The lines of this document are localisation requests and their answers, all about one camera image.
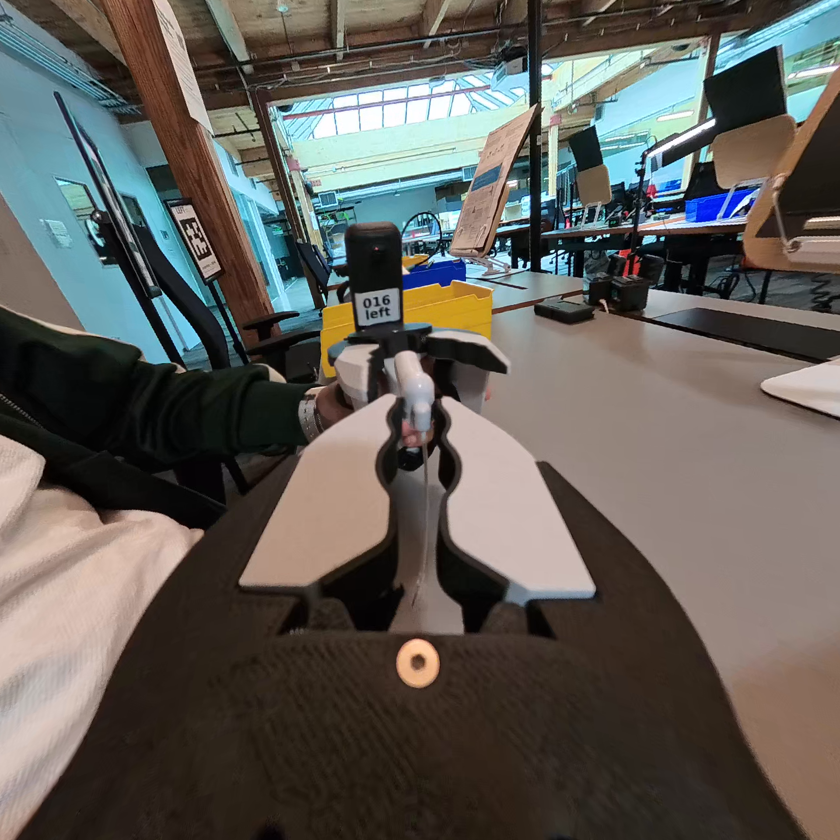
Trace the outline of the person's left forearm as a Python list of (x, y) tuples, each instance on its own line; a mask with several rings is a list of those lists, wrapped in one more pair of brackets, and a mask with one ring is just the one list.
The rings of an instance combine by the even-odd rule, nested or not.
[(2, 435), (56, 462), (105, 453), (151, 469), (304, 445), (306, 390), (263, 364), (183, 371), (1, 310)]

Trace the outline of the silver wristwatch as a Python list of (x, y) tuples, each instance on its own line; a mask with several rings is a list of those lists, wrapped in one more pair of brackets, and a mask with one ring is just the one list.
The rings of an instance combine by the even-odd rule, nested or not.
[(298, 421), (307, 444), (320, 437), (324, 432), (318, 406), (318, 398), (322, 390), (323, 386), (308, 389), (298, 405)]

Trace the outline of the wooden pillar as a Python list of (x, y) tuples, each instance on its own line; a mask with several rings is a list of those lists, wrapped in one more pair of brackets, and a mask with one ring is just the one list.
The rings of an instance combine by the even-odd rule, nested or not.
[(192, 201), (219, 257), (220, 287), (242, 329), (273, 307), (212, 135), (186, 110), (153, 1), (101, 5), (178, 189)]

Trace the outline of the white paper notice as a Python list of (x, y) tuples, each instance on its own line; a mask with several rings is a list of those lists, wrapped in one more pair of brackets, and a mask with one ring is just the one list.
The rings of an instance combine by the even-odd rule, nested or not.
[(153, 1), (153, 4), (186, 110), (196, 123), (213, 135), (213, 127), (197, 84), (186, 41), (172, 6), (168, 1)]

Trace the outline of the blue plastic bin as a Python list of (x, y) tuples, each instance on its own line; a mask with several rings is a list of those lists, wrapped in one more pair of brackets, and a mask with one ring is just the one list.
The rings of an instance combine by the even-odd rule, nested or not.
[(759, 193), (759, 187), (750, 185), (738, 190), (687, 200), (686, 221), (699, 224), (745, 216)]
[(467, 263), (463, 259), (426, 261), (412, 266), (402, 278), (405, 291), (427, 287), (449, 287), (453, 281), (466, 281)]

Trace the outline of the black desk mat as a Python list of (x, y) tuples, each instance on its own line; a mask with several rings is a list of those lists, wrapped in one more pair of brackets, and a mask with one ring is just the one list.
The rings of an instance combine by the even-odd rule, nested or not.
[(692, 308), (648, 322), (811, 363), (837, 360), (839, 331), (747, 314)]

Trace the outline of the yellow plastic bin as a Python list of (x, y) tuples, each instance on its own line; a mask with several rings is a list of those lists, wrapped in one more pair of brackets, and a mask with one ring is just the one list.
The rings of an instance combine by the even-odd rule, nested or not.
[[(404, 321), (427, 322), (441, 329), (462, 329), (491, 339), (492, 290), (454, 280), (448, 287), (430, 285), (405, 290)], [(327, 307), (322, 313), (321, 370), (331, 380), (335, 371), (329, 349), (355, 330), (350, 302)]]

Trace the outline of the framed marker poster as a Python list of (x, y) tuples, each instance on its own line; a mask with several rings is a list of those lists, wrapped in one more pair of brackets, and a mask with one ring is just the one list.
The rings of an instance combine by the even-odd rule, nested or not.
[(185, 198), (171, 198), (164, 200), (164, 206), (198, 276), (206, 286), (210, 286), (222, 276), (224, 269), (193, 203)]

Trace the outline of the person's left hand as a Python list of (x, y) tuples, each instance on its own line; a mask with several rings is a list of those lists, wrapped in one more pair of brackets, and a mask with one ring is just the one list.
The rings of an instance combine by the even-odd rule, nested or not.
[(336, 380), (322, 387), (315, 396), (317, 425), (322, 432), (354, 412), (349, 397), (344, 394), (341, 384)]

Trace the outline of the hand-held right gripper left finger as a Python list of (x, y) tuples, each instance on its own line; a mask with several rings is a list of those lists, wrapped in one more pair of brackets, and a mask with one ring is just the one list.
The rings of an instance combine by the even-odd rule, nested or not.
[(398, 517), (393, 484), (401, 399), (384, 395), (305, 448), (238, 587), (257, 594), (343, 604), (359, 629), (386, 629), (396, 585)]

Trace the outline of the small white plastic part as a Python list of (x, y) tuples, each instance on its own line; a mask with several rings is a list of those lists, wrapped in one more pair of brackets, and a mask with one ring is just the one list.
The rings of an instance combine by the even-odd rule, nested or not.
[(395, 356), (394, 367), (398, 393), (404, 402), (406, 423), (419, 437), (419, 448), (423, 460), (422, 551), (411, 600), (412, 606), (416, 606), (422, 600), (429, 565), (428, 531), (431, 500), (427, 446), (433, 436), (435, 386), (432, 377), (425, 372), (420, 358), (413, 351), (399, 352)]

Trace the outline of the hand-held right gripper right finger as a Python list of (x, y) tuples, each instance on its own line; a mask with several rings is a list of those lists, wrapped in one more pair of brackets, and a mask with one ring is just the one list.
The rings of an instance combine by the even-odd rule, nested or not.
[(449, 396), (436, 431), (436, 574), (464, 630), (480, 630), (498, 604), (593, 599), (592, 575), (529, 451)]

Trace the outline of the person's dark green jacket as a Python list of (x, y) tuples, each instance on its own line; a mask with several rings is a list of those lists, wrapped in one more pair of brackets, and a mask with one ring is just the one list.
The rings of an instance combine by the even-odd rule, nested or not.
[(223, 504), (201, 493), (50, 432), (5, 395), (1, 405), (2, 435), (40, 455), (50, 483), (77, 493), (94, 508), (160, 513), (201, 530), (226, 512)]

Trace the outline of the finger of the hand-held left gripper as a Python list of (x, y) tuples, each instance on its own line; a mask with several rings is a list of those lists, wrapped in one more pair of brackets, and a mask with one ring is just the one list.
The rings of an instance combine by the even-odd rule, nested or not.
[(328, 361), (344, 400), (354, 411), (361, 410), (381, 395), (383, 360), (382, 347), (378, 343), (352, 343), (345, 340), (329, 347)]
[(425, 339), (425, 357), (432, 364), (436, 394), (478, 415), (487, 400), (490, 374), (510, 372), (508, 357), (493, 342), (466, 330), (432, 330)]

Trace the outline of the cardboard backed board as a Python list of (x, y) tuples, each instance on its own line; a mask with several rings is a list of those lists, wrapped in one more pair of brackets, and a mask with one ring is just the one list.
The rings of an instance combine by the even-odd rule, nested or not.
[(787, 111), (782, 48), (718, 72), (704, 80), (703, 89), (716, 123), (710, 152), (720, 189), (776, 173), (796, 133)]

